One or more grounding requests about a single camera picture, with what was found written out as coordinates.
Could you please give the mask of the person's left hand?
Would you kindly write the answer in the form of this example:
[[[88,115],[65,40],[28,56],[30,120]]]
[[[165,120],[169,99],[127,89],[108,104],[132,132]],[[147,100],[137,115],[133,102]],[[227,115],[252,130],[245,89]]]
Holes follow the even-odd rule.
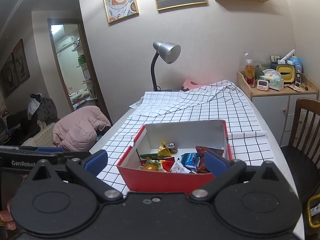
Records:
[[[7,201],[7,207],[1,211],[1,221],[5,223],[5,227],[8,230],[14,231],[17,229],[17,226],[12,218],[11,211],[10,211],[10,206],[13,198],[10,198]]]

